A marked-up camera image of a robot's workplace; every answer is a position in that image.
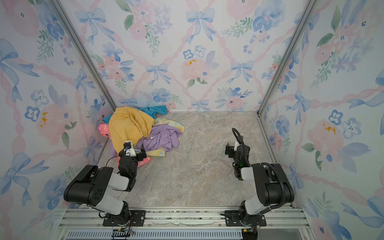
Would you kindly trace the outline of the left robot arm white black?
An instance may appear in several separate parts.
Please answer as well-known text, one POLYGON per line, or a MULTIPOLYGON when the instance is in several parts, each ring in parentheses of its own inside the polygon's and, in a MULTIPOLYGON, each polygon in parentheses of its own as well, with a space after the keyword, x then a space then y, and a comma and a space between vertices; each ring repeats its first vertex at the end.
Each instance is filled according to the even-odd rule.
POLYGON ((136 184, 139 162, 147 154, 145 150, 121 150, 119 172, 112 167, 85 166, 69 183, 64 191, 64 200, 69 203, 87 205, 105 213, 106 223, 113 226, 126 226, 134 219, 129 204, 106 191, 108 188, 121 192, 131 192, 136 184))

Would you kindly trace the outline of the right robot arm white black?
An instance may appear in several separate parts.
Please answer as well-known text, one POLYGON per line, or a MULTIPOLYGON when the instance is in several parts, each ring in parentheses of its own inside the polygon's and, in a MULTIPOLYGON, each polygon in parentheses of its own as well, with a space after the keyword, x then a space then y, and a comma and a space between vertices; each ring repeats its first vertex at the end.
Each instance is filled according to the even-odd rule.
POLYGON ((250 147, 238 142, 234 146, 226 145, 225 155, 234 160, 233 169, 239 181, 255 184, 255 195, 239 206, 233 213, 225 212, 223 216, 234 224, 243 226, 264 225, 266 213, 290 204, 295 200, 293 187, 280 164, 249 163, 250 147))

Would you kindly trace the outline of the pink patterned cloth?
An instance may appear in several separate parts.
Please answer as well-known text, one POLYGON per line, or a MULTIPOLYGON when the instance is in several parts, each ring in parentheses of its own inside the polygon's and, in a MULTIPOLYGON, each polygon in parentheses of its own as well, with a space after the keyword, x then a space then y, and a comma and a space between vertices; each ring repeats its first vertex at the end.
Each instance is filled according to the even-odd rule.
MULTIPOLYGON (((109 130, 109 125, 108 124, 100 124, 99 127, 98 127, 100 133, 102 136, 104 137, 108 137, 110 140, 112 139, 111 138, 111 134, 110 134, 110 130, 109 130)), ((141 167, 143 166, 144 164, 147 164, 149 163, 150 161, 152 160, 151 157, 146 157, 143 161, 140 161, 138 163, 138 167, 141 167)))

